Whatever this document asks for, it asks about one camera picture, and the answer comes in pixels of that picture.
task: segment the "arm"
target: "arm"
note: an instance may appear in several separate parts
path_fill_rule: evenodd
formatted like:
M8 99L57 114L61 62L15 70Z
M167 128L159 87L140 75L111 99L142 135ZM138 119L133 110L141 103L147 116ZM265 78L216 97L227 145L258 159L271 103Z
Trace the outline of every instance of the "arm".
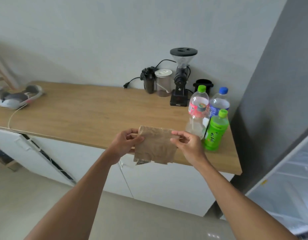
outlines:
M171 141L182 150L186 159L204 177L237 239L297 239L270 214L232 186L208 162L198 136L185 131L172 133L183 137L181 140L171 139Z
M134 138L132 133L138 133L138 129L117 134L84 177L46 213L25 240L87 240L110 167L144 140Z

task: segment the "bottle cap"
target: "bottle cap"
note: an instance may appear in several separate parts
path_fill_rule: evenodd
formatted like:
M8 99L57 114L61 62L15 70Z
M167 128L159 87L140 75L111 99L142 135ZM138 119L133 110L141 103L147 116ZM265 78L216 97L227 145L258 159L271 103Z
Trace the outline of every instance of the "bottle cap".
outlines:
M218 112L218 116L220 118L226 118L227 114L228 114L228 111L226 109L220 109L220 111Z
M199 85L197 91L206 92L206 86L205 85Z
M227 87L221 87L219 88L219 93L224 95L228 93L228 88Z

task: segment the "person's left hand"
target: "person's left hand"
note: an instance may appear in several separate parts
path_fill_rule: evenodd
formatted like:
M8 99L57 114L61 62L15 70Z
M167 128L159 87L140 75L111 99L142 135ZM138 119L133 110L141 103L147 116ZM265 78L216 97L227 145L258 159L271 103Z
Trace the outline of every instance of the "person's left hand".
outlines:
M119 159L126 153L134 152L132 147L144 141L144 137L132 135L137 133L138 129L127 129L116 135L110 146L104 152L111 157L112 165L118 163Z

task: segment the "brown paper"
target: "brown paper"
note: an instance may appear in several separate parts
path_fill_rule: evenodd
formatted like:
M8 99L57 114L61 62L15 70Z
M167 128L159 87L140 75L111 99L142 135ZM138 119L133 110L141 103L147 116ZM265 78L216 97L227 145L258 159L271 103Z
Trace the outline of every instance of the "brown paper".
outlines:
M145 140L135 146L134 161L154 161L156 163L172 163L177 147L171 143L171 138L179 139L173 135L172 129L155 128L141 125L138 136L145 137Z

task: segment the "hand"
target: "hand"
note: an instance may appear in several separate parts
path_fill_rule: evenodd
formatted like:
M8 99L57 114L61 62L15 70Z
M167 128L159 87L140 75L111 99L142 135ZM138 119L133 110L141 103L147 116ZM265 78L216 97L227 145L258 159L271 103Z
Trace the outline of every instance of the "hand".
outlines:
M171 142L176 145L183 152L187 161L196 169L200 167L201 163L206 163L207 158L202 146L200 138L196 135L186 131L172 131L173 135L179 135L181 138L171 138Z
M119 159L126 153L135 152L135 145L144 141L144 137L132 135L138 133L138 129L124 130L116 135L110 146L105 150L104 154L110 157L111 165L118 163Z

